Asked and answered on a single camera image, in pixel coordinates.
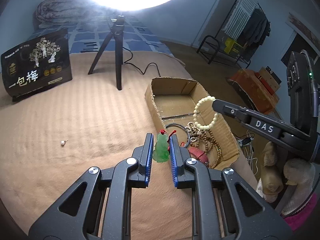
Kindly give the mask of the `gloved right hand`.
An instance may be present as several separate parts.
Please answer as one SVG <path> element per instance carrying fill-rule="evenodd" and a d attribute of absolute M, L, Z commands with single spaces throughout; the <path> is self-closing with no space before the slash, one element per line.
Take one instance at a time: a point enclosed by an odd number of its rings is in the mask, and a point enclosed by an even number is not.
<path fill-rule="evenodd" d="M 261 154 L 261 171 L 256 192 L 283 217 L 301 211 L 311 200 L 315 166 L 303 159 L 280 157 L 269 141 Z"/>

